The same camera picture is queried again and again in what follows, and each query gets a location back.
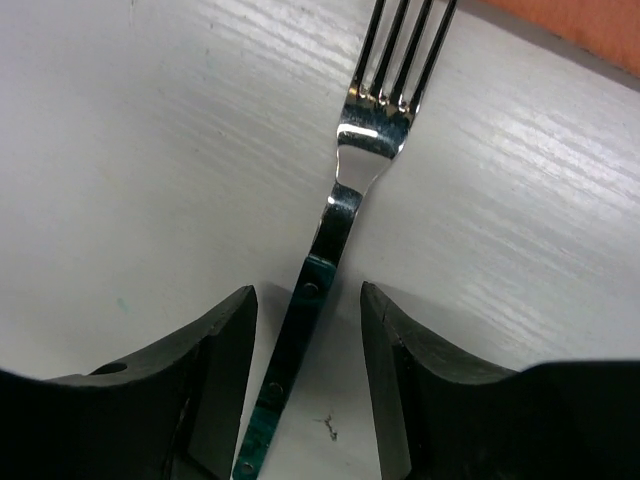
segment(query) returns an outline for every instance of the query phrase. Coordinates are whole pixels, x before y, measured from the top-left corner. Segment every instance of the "wood grain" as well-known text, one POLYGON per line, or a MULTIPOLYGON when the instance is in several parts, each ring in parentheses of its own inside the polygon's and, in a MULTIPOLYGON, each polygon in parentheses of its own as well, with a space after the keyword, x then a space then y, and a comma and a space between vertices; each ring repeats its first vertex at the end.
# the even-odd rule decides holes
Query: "wood grain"
MULTIPOLYGON (((407 146, 356 221, 266 480, 379 478, 365 279, 510 368, 640 356, 640 80, 460 4, 407 146), (337 442, 316 421, 329 414, 337 442)), ((0 365, 88 372, 253 283, 252 404, 333 184, 371 8, 1 2, 0 365)))
POLYGON ((640 76, 637 0, 485 0, 640 76))

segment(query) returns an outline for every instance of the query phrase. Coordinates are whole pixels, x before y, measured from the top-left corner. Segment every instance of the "white table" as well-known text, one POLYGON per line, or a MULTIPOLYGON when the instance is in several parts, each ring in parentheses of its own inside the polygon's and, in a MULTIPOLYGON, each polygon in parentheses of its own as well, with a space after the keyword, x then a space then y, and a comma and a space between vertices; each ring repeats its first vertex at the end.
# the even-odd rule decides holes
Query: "white table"
MULTIPOLYGON (((0 366, 88 372, 254 284, 250 408, 372 3, 2 2, 0 366)), ((640 356, 640 80, 461 4, 261 478, 379 478, 364 279, 508 367, 640 356)))

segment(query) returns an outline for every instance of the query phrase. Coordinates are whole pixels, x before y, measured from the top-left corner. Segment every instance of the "utensil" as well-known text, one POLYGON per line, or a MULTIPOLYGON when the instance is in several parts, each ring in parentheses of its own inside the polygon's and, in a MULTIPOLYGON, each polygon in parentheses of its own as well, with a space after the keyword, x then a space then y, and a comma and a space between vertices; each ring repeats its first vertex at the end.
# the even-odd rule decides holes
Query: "utensil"
POLYGON ((375 179, 404 147, 456 8, 456 0, 449 0, 414 93, 407 100, 403 92, 433 0, 422 2, 389 95, 384 93, 383 86, 409 2, 400 0, 373 81, 369 88, 365 88, 365 71, 385 3, 384 0, 376 0, 360 59, 340 115, 336 182, 296 282, 236 460, 234 480, 254 480, 258 477, 335 277, 358 207, 375 179))

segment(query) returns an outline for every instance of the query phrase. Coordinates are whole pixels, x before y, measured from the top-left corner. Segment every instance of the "metal fork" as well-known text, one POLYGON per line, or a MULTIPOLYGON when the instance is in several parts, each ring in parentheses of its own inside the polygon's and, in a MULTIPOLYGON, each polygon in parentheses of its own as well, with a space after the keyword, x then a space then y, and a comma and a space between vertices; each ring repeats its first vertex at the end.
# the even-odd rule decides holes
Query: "metal fork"
POLYGON ((258 477, 333 283, 358 207, 375 179, 404 147, 456 8, 456 0, 449 0, 415 91, 406 100, 403 92, 433 0, 422 0, 404 59, 387 95, 383 92, 383 85, 409 2, 399 1, 382 57, 371 86, 367 89, 363 85, 364 75, 385 3, 385 0, 376 0, 360 59, 340 115, 336 182, 296 282, 236 460, 234 480, 254 480, 258 477))

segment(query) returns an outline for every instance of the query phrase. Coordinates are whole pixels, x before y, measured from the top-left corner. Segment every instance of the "orange object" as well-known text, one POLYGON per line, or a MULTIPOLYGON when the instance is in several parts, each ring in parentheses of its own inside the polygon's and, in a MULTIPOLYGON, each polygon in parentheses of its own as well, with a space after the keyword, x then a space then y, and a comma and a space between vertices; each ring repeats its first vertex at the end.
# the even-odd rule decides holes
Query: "orange object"
POLYGON ((640 0, 485 0, 640 76, 640 0))

